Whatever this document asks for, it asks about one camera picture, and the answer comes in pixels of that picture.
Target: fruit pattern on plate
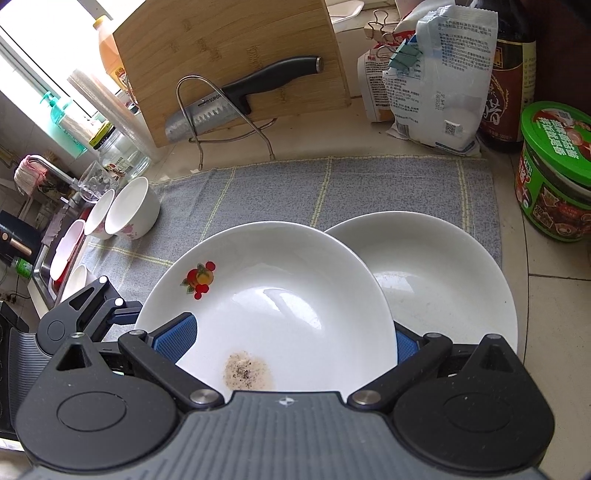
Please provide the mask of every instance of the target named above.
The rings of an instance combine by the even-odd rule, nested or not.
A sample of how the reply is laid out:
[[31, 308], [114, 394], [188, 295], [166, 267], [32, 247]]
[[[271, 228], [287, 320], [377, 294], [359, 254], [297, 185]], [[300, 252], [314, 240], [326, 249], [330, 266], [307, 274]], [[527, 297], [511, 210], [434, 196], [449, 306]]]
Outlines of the fruit pattern on plate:
[[199, 300], [202, 295], [207, 293], [213, 281], [215, 269], [215, 263], [206, 262], [205, 265], [200, 263], [197, 268], [189, 270], [187, 277], [181, 282], [181, 286], [187, 289], [187, 295], [193, 295], [195, 300]]

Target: countertop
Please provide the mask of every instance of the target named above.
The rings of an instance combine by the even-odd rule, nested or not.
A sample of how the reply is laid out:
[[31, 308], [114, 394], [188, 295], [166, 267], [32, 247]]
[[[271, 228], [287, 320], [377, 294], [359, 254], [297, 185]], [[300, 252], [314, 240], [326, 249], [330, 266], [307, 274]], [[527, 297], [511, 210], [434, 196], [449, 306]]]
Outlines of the countertop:
[[[337, 38], [345, 65], [353, 65], [366, 45], [362, 30], [342, 32]], [[353, 84], [351, 91], [356, 92]], [[265, 132], [278, 160], [433, 153], [390, 137], [385, 133], [388, 128], [387, 124], [370, 124], [361, 99], [354, 98], [346, 110], [281, 118]], [[245, 127], [235, 127], [208, 137], [244, 131]], [[204, 145], [204, 151], [205, 170], [268, 161], [267, 149], [257, 135], [228, 144]], [[515, 200], [518, 155], [483, 149], [483, 156], [493, 172], [502, 270], [518, 315], [518, 354], [556, 417], [554, 439], [541, 468], [556, 480], [580, 479], [591, 468], [591, 241], [562, 244], [538, 233], [524, 220]], [[198, 163], [197, 147], [181, 142], [165, 160], [152, 165], [146, 176], [151, 181], [178, 178], [195, 173]], [[10, 477], [0, 473], [1, 478]]]

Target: white bowl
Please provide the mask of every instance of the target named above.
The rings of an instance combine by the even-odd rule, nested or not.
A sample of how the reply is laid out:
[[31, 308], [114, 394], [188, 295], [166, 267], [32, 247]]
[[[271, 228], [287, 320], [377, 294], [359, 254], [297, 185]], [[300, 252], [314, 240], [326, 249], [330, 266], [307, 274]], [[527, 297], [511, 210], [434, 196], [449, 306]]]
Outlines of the white bowl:
[[160, 213], [160, 201], [146, 177], [130, 181], [111, 204], [105, 220], [105, 232], [130, 239], [139, 238], [154, 226]]
[[105, 217], [115, 198], [115, 191], [113, 189], [107, 190], [103, 196], [92, 207], [90, 215], [86, 219], [84, 226], [84, 234], [91, 235], [101, 240], [108, 240], [113, 235], [105, 232]]
[[359, 255], [382, 287], [395, 321], [455, 343], [500, 333], [517, 351], [517, 314], [494, 259], [474, 238], [413, 212], [362, 215], [327, 231]]
[[82, 290], [96, 280], [94, 273], [89, 271], [86, 266], [78, 265], [70, 274], [64, 291], [61, 294], [61, 301], [70, 298], [74, 293]]
[[70, 225], [70, 228], [66, 234], [60, 240], [60, 243], [57, 244], [56, 254], [53, 257], [51, 266], [49, 268], [49, 276], [54, 281], [58, 281], [61, 275], [64, 273], [64, 270], [70, 261], [70, 257], [76, 249], [76, 244], [84, 233], [85, 223], [86, 222], [82, 219], [74, 221], [74, 223]]
[[371, 272], [339, 241], [296, 223], [248, 223], [196, 245], [160, 278], [136, 328], [150, 332], [182, 312], [195, 315], [197, 341], [177, 365], [226, 400], [232, 390], [347, 399], [397, 364], [394, 322]]

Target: white bowl with pink flowers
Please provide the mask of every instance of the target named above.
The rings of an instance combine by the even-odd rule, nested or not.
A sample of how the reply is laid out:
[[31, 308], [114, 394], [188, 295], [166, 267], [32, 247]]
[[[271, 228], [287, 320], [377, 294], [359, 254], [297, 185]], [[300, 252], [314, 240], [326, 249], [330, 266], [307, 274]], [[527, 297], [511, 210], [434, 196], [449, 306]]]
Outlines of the white bowl with pink flowers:
[[108, 240], [113, 236], [105, 232], [105, 219], [114, 199], [115, 191], [113, 189], [107, 190], [100, 197], [86, 219], [86, 224], [84, 225], [85, 235], [91, 235], [101, 240]]
[[105, 232], [130, 240], [144, 236], [156, 223], [160, 200], [146, 177], [130, 181], [113, 201], [105, 219]]

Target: wooden cutting board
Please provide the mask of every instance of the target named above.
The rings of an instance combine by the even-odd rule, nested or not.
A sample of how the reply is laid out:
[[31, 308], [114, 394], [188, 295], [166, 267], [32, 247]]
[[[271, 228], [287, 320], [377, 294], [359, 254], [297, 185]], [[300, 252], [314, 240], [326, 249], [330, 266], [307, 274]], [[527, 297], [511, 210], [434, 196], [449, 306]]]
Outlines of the wooden cutting board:
[[[114, 33], [129, 81], [157, 146], [179, 110], [176, 86], [199, 74], [218, 86], [277, 60], [320, 55], [324, 71], [249, 97], [253, 120], [350, 104], [335, 33], [324, 0], [146, 0]], [[181, 87], [186, 105], [212, 90]]]

